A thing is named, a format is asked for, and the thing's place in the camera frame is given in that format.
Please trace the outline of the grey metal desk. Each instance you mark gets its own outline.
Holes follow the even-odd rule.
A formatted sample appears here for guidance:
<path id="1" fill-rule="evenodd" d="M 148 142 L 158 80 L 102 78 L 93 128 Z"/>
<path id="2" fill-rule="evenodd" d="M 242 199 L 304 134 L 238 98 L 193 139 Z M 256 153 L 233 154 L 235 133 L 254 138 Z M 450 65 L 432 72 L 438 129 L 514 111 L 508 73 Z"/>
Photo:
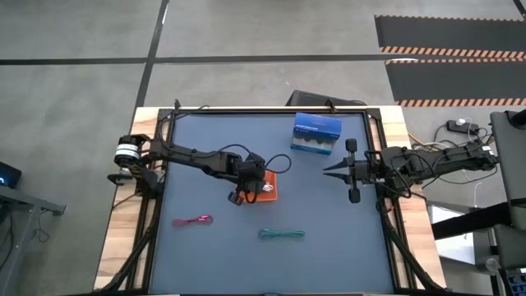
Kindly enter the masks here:
<path id="1" fill-rule="evenodd" d="M 13 296 L 21 264 L 44 212 L 63 215 L 65 205 L 0 186 L 0 296 Z"/>

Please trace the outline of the black electronic device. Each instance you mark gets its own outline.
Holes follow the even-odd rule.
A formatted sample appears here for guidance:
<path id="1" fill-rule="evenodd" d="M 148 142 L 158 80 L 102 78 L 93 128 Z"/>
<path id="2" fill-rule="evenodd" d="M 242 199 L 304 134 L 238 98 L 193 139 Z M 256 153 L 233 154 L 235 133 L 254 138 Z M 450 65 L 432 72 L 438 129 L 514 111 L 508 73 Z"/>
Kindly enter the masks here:
<path id="1" fill-rule="evenodd" d="M 16 188 L 21 179 L 21 171 L 0 161 L 0 186 Z"/>

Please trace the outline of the black flat case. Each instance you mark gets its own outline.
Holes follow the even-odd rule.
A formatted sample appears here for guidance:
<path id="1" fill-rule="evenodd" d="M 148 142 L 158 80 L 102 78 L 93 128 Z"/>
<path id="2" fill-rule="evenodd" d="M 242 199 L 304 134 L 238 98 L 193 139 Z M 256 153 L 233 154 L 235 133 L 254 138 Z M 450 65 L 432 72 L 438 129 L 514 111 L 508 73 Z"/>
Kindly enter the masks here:
<path id="1" fill-rule="evenodd" d="M 303 90 L 294 90 L 288 98 L 286 106 L 366 106 L 367 104 L 357 99 L 339 99 L 327 95 L 311 93 Z"/>

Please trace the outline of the grey equipment stand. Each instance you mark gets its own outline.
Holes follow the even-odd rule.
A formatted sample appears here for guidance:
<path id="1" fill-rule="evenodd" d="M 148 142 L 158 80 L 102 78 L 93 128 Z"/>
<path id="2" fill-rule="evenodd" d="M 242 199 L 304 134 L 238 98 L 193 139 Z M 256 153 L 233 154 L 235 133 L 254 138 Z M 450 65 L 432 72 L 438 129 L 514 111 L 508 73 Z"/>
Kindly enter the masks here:
<path id="1" fill-rule="evenodd" d="M 493 112 L 490 119 L 507 201 L 443 220 L 431 228 L 438 239 L 493 229 L 497 272 L 506 296 L 526 296 L 526 272 L 512 272 L 526 268 L 526 109 Z"/>

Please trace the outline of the black power strip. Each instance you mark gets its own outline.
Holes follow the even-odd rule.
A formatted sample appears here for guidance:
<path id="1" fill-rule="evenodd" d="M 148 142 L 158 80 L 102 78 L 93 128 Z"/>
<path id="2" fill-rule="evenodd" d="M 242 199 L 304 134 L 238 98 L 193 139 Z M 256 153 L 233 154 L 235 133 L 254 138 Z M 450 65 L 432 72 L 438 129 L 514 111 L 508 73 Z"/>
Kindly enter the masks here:
<path id="1" fill-rule="evenodd" d="M 467 135 L 477 135 L 479 126 L 475 123 L 467 123 L 462 118 L 455 120 L 448 120 L 446 122 L 446 129 L 449 132 L 463 133 Z"/>

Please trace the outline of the black table frame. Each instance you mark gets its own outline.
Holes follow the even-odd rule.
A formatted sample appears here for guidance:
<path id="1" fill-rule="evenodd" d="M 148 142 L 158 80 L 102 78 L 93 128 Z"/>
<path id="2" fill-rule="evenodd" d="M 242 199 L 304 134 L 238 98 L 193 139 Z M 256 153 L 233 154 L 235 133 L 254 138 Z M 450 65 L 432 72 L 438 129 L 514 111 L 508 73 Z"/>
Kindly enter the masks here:
<path id="1" fill-rule="evenodd" d="M 157 128 L 157 117 L 160 116 L 161 111 L 171 111 L 173 107 L 140 107 L 135 111 L 131 131 L 127 134 L 146 134 L 153 136 Z M 352 111 L 350 106 L 337 107 L 337 111 Z M 381 144 L 381 139 L 385 138 L 386 146 L 407 146 L 410 148 L 411 141 L 415 140 L 413 136 L 408 133 L 406 122 L 404 120 L 403 110 L 399 106 L 372 106 L 372 107 L 354 107 L 357 111 L 365 111 L 366 109 L 377 109 L 377 113 L 381 116 L 380 119 L 374 122 L 372 115 L 366 119 L 367 123 L 373 126 L 372 137 L 375 147 Z M 250 111 L 256 113 L 263 113 L 263 111 L 278 111 L 293 112 L 293 107 L 288 106 L 252 106 L 252 107 L 210 107 L 204 108 L 200 111 L 232 111 L 233 115 L 242 115 L 242 111 Z M 315 106 L 302 106 L 299 108 L 301 112 L 315 111 L 330 111 L 329 107 L 315 108 Z M 114 200 L 121 201 L 125 195 L 132 194 L 135 184 L 128 184 L 122 187 L 117 187 Z M 116 275 L 118 269 L 122 266 L 127 256 L 132 251 L 132 243 L 135 234 L 142 234 L 143 230 L 136 226 L 139 222 L 141 211 L 141 200 L 139 197 L 133 197 L 131 205 L 128 210 L 118 210 L 117 214 L 110 214 L 108 222 L 108 230 L 104 240 L 104 246 L 101 258 L 99 260 L 99 267 L 95 277 L 93 290 L 102 289 L 110 280 Z M 150 215 L 153 213 L 153 201 L 146 202 L 146 224 L 149 225 L 151 219 Z M 404 226 L 405 238 L 407 239 L 408 247 L 411 253 L 418 260 L 419 264 L 426 271 L 427 274 L 441 287 L 446 287 L 444 272 L 441 261 L 438 256 L 436 244 L 432 242 L 431 220 L 427 216 L 426 202 L 421 197 L 413 195 L 411 199 L 400 199 L 399 210 L 396 218 L 401 218 L 403 222 L 396 222 L 396 226 Z M 396 271 L 405 272 L 405 262 L 403 261 L 399 250 L 395 249 Z M 140 276 L 145 273 L 145 251 L 139 257 L 138 275 L 136 282 L 141 280 Z"/>

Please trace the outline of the orange plastic basket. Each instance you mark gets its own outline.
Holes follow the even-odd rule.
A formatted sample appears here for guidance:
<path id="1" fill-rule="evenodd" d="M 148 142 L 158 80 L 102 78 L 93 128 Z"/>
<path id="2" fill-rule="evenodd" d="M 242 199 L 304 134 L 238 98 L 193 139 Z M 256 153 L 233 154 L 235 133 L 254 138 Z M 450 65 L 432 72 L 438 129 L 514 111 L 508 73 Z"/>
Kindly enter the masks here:
<path id="1" fill-rule="evenodd" d="M 277 178 L 276 174 L 270 172 L 269 170 L 265 171 L 265 176 L 262 181 L 265 181 L 264 191 L 258 194 L 256 202 L 271 202 L 278 200 L 278 188 L 277 188 Z M 248 191 L 255 192 L 256 183 L 252 184 Z M 245 191 L 241 191 L 239 196 L 242 198 L 242 201 L 245 202 Z"/>

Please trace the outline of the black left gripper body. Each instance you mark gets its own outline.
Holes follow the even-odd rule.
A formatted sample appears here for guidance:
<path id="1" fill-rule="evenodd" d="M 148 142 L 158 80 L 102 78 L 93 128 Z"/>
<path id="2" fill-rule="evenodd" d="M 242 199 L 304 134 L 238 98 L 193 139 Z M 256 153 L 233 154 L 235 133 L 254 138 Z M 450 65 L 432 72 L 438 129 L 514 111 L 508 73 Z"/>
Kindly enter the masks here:
<path id="1" fill-rule="evenodd" d="M 262 181 L 265 176 L 265 160 L 259 155 L 250 152 L 247 158 L 238 166 L 238 179 L 234 182 L 236 188 L 228 195 L 228 200 L 240 206 L 243 201 L 239 196 L 241 191 L 248 191 L 256 181 Z"/>

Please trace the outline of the white board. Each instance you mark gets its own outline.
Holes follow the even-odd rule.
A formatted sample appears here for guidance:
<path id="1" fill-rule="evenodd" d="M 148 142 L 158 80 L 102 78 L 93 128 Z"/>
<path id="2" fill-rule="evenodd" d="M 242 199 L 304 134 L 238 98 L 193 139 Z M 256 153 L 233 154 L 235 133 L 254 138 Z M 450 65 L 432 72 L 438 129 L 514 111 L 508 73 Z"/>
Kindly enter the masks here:
<path id="1" fill-rule="evenodd" d="M 427 209 L 433 224 L 462 215 L 461 212 L 440 206 L 429 206 Z M 461 234 L 449 238 L 437 238 L 436 247 L 440 257 L 471 265 L 475 264 L 472 233 Z"/>

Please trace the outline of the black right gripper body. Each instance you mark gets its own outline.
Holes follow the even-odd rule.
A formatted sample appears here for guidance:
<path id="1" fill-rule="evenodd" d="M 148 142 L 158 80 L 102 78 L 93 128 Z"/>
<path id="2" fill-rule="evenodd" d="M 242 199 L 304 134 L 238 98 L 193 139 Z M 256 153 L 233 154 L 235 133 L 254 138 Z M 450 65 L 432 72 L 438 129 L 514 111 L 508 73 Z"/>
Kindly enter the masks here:
<path id="1" fill-rule="evenodd" d="M 348 199 L 351 203 L 359 203 L 361 193 L 358 189 L 358 182 L 365 184 L 373 182 L 379 171 L 381 153 L 378 150 L 366 150 L 364 152 L 366 159 L 357 160 L 358 143 L 354 138 L 345 140 L 345 149 L 348 152 L 345 160 L 348 167 Z"/>

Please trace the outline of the black striped floor mat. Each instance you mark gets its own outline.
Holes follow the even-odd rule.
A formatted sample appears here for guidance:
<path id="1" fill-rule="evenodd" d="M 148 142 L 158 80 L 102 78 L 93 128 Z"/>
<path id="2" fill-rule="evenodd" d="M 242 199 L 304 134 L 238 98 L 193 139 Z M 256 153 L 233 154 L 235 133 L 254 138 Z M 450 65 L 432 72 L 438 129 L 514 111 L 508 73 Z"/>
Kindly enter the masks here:
<path id="1" fill-rule="evenodd" d="M 385 69 L 402 107 L 526 106 L 520 58 L 388 61 Z"/>
<path id="2" fill-rule="evenodd" d="M 384 53 L 526 58 L 526 22 L 432 16 L 374 17 Z"/>

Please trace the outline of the blue DualShock controller box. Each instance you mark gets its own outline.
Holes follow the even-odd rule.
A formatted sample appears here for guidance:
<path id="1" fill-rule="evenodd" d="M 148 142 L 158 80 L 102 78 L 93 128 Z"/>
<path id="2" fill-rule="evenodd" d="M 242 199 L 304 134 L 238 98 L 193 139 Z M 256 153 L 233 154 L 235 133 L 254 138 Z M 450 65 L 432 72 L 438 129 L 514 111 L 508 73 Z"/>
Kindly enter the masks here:
<path id="1" fill-rule="evenodd" d="M 342 120 L 310 113 L 296 113 L 290 148 L 331 155 L 342 132 Z"/>

